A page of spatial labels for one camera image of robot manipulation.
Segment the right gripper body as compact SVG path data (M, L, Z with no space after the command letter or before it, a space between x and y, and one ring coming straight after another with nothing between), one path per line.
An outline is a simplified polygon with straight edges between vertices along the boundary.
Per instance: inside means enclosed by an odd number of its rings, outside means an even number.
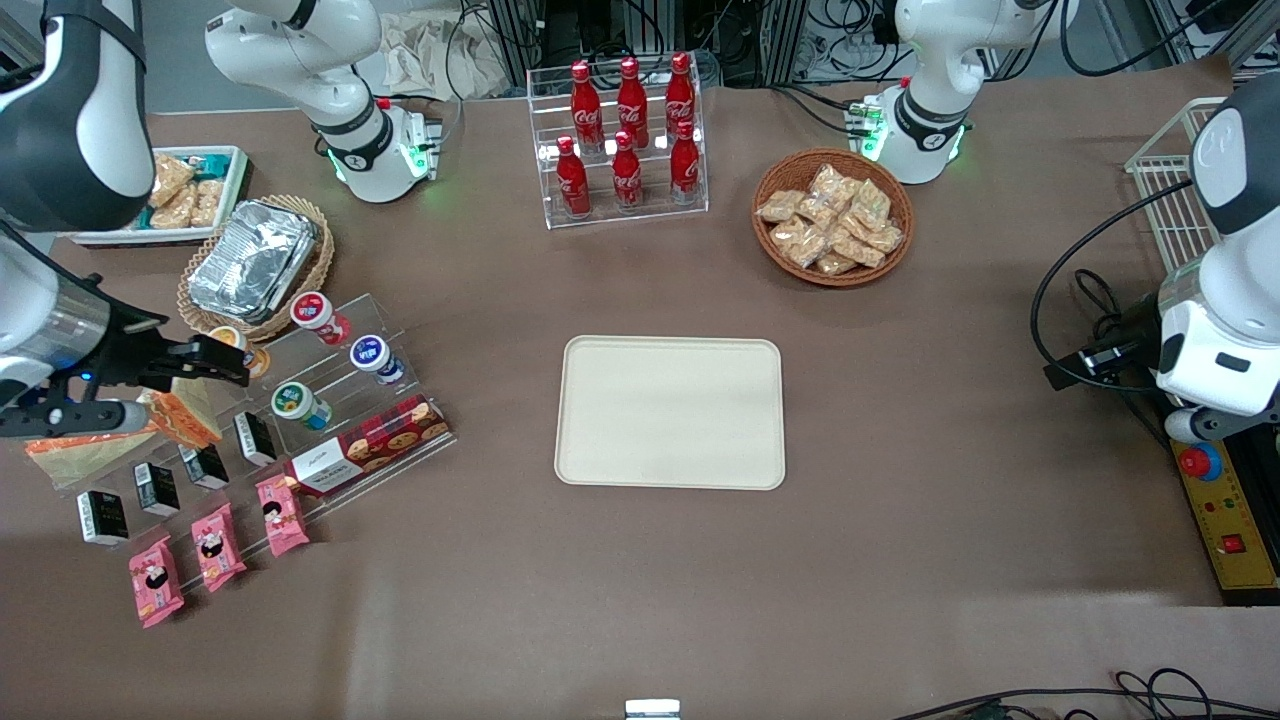
M172 342L161 333L170 318L110 297L100 288L101 282L88 279L91 293L108 304L108 328L88 356L90 388L172 389L173 377L165 373L170 369Z

